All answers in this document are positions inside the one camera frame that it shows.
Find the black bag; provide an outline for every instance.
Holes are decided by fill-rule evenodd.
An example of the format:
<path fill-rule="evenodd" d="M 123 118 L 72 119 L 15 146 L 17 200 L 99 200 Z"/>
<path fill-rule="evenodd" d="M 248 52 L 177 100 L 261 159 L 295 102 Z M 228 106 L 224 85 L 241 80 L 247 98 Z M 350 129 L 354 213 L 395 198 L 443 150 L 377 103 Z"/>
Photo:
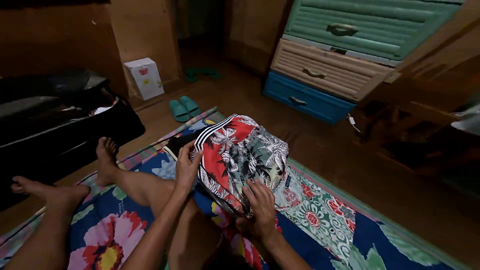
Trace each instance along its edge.
<path fill-rule="evenodd" d="M 12 177 L 52 184 L 93 162 L 99 138 L 111 137 L 120 147 L 145 132 L 135 111 L 108 83 L 79 71 L 0 80 L 0 91 L 10 93 L 0 104 L 0 210 L 26 197 L 12 193 Z"/>

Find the wooden cabinet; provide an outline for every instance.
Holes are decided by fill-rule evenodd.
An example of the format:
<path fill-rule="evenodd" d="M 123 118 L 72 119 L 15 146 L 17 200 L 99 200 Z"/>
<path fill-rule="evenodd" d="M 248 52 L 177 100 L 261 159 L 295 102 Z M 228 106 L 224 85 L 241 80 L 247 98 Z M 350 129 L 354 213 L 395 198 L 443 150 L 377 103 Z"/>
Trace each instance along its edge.
<path fill-rule="evenodd" d="M 401 61 L 460 5 L 442 0 L 296 0 L 285 34 Z"/>
<path fill-rule="evenodd" d="M 355 107 L 354 103 L 320 92 L 275 72 L 269 73 L 263 93 L 330 124 L 343 119 Z"/>
<path fill-rule="evenodd" d="M 360 100 L 393 68 L 281 39 L 272 69 L 352 100 Z"/>

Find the cable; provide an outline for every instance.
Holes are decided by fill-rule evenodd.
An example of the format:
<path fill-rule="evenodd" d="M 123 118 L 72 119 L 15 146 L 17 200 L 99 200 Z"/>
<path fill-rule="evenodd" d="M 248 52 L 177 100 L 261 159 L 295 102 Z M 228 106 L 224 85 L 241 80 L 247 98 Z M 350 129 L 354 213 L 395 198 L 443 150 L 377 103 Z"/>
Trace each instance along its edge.
<path fill-rule="evenodd" d="M 353 119 L 353 117 L 350 115 L 350 113 L 348 113 L 348 121 L 350 122 L 350 124 L 353 126 L 354 129 L 356 129 L 359 133 L 360 132 L 360 129 L 358 129 L 356 126 L 355 126 L 355 119 Z"/>

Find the colorful bedding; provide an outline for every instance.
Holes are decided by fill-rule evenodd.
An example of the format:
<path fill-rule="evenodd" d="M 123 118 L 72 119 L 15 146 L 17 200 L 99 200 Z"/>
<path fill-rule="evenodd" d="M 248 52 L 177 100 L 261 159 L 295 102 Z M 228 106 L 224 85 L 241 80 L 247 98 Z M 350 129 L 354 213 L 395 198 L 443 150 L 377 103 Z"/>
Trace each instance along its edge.
<path fill-rule="evenodd" d="M 174 179 L 176 163 L 162 150 L 166 140 L 222 119 L 213 108 L 121 160 L 119 166 Z M 298 162 L 289 159 L 287 165 L 288 184 L 283 183 L 276 192 L 277 229 L 313 268 L 466 269 Z M 91 193 L 72 220 L 69 269 L 117 269 L 153 221 L 150 208 L 137 205 L 114 185 L 98 187 L 95 178 L 93 173 L 79 182 L 90 186 Z M 201 187 L 196 187 L 194 198 L 222 228 L 236 252 L 255 269 L 269 269 L 256 248 L 231 226 L 233 220 Z M 0 268 L 35 229 L 42 213 L 0 237 Z"/>

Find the human hand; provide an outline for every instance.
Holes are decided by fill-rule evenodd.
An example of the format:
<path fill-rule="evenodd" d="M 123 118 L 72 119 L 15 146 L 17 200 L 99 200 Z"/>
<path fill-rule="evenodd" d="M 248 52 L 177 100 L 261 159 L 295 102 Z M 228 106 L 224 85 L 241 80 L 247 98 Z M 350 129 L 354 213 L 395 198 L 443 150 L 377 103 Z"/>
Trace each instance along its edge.
<path fill-rule="evenodd" d="M 275 196 L 266 185 L 247 180 L 247 186 L 242 188 L 252 207 L 254 222 L 247 218 L 238 218 L 237 228 L 247 230 L 265 246 L 274 241 L 279 232 L 275 229 Z"/>
<path fill-rule="evenodd" d="M 204 151 L 200 150 L 193 160 L 189 159 L 189 153 L 192 149 L 195 140 L 189 142 L 184 147 L 182 147 L 179 151 L 179 157 L 177 160 L 177 166 L 175 168 L 177 177 L 175 179 L 175 189 L 181 192 L 189 192 L 193 181 L 198 172 L 198 165 L 202 160 L 202 156 L 204 155 Z"/>

